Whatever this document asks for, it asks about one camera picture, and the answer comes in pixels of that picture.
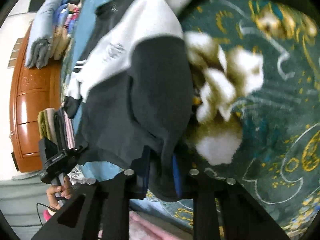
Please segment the person left hand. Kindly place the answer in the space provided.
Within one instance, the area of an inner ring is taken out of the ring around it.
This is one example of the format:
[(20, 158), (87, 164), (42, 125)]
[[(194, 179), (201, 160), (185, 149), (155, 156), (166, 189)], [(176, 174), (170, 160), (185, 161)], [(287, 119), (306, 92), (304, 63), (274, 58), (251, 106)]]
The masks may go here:
[(65, 198), (65, 199), (69, 199), (71, 198), (72, 194), (73, 194), (73, 188), (72, 188), (72, 184), (70, 182), (69, 176), (65, 176), (64, 177), (64, 183), (63, 185), (51, 185), (47, 191), (47, 197), (48, 197), (48, 202), (49, 202), (49, 206), (51, 208), (54, 208), (56, 210), (58, 210), (61, 205), (59, 204), (56, 194), (58, 193), (61, 197)]

